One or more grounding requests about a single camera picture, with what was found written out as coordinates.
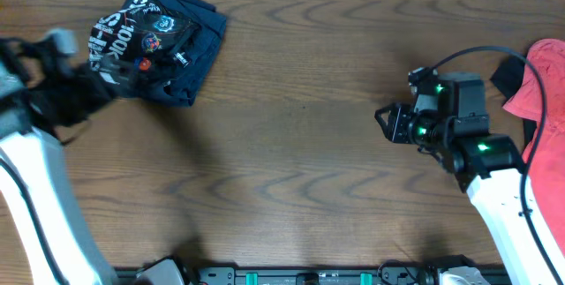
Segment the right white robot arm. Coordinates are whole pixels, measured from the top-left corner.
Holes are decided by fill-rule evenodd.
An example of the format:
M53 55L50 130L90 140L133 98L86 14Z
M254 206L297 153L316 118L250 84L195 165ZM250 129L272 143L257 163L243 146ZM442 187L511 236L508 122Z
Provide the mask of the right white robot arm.
M455 176L513 283L564 282L564 257L541 215L526 165L510 137L489 131L485 106L392 103L374 118L389 141L417 146Z

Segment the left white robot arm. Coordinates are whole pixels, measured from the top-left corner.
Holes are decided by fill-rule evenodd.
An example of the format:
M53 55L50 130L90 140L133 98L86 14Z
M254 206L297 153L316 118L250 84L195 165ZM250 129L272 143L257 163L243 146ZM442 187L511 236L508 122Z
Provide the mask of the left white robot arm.
M58 139L31 125L20 77L1 69L1 193L36 284L118 284L70 185Z

